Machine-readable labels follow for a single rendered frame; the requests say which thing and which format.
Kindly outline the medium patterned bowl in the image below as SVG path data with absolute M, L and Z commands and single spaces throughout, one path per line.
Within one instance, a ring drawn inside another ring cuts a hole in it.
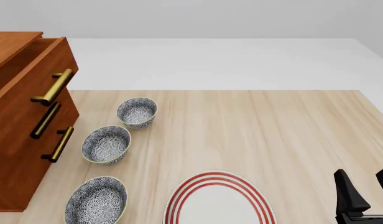
M 88 162 L 111 166 L 124 158 L 130 145 L 131 134 L 126 128 L 103 126 L 84 139 L 81 153 Z

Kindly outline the wooden cabinet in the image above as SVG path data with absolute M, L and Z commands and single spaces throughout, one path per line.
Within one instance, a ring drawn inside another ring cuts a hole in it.
M 45 38 L 41 32 L 0 32 L 0 68 L 35 40 L 59 38 Z M 0 185 L 0 212 L 10 207 L 10 203 L 4 201 L 4 192 L 7 191 Z

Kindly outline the small deep patterned bowl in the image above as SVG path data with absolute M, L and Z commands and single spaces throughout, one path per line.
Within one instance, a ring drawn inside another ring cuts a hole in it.
M 142 129 L 153 123 L 157 113 L 157 104 L 146 97 L 130 98 L 117 108 L 118 119 L 128 128 Z

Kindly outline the large patterned bowl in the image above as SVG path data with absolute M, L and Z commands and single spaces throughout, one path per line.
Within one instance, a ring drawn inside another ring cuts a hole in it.
M 117 224 L 128 203 L 121 180 L 102 176 L 81 184 L 70 196 L 63 214 L 64 224 Z

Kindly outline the white plate with red rings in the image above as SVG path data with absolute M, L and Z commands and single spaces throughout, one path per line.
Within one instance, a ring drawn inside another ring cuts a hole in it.
M 269 201 L 246 179 L 209 170 L 184 180 L 165 206 L 162 224 L 278 224 Z

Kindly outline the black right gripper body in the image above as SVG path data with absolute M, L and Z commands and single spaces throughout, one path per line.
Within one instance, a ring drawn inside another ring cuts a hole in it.
M 383 224 L 383 215 L 365 215 L 361 211 L 337 211 L 337 224 Z

